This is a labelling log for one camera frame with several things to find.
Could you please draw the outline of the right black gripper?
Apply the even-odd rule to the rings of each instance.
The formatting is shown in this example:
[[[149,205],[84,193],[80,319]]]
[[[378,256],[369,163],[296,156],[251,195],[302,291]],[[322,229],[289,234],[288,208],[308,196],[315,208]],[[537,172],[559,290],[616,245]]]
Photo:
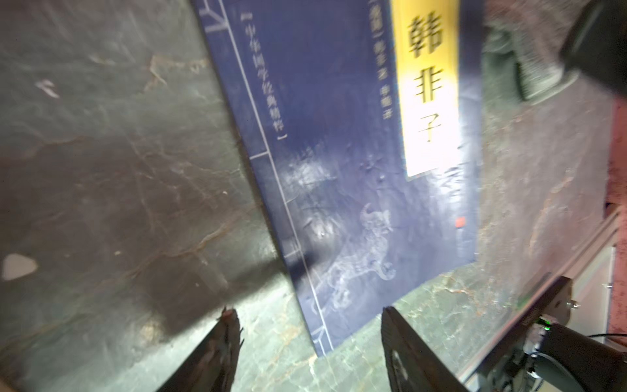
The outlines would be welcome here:
[[[626,1],[586,4],[559,58],[567,69],[579,70],[615,93],[625,93]]]

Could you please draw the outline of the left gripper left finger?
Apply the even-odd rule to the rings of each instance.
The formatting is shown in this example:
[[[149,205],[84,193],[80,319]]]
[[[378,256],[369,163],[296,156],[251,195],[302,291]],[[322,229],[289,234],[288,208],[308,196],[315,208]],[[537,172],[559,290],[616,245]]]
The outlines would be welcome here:
[[[210,333],[158,389],[230,391],[243,345],[242,331],[237,311],[224,308]]]

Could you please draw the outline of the grey fluffy cleaning cloth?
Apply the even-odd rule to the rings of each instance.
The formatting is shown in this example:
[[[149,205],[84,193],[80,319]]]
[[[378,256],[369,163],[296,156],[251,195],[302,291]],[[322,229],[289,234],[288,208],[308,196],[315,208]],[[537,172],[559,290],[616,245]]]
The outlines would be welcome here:
[[[579,72],[559,52],[585,1],[486,1],[483,52],[512,55],[521,98],[535,105],[572,85]]]

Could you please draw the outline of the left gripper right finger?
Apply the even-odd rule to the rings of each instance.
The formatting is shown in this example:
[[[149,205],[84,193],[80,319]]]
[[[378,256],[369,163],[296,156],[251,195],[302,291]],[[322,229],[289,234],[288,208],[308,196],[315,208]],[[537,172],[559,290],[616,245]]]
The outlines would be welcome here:
[[[468,391],[393,306],[382,310],[380,334],[393,392]]]

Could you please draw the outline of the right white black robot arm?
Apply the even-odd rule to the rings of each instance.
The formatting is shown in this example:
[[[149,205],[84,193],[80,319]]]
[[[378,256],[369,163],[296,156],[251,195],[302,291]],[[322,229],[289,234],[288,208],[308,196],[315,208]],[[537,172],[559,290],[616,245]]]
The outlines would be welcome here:
[[[619,96],[626,96],[626,2],[586,5],[563,44],[560,58]],[[536,371],[561,391],[625,391],[626,353],[559,323],[538,351]]]

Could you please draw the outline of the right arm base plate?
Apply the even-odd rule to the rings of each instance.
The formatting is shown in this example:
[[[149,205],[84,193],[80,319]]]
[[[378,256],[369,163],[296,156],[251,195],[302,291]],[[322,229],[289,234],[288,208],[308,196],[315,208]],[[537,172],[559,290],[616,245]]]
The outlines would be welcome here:
[[[557,278],[506,325],[499,340],[466,379],[466,387],[470,391],[513,390],[511,385],[522,376],[525,367],[527,338],[539,335],[553,323],[568,323],[571,295],[572,280],[565,276]]]

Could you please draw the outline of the purple book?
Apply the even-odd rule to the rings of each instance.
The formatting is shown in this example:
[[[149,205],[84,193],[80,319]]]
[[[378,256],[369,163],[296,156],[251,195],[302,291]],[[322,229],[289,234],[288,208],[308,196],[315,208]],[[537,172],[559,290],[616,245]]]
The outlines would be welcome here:
[[[318,356],[476,260],[481,1],[196,1]]]

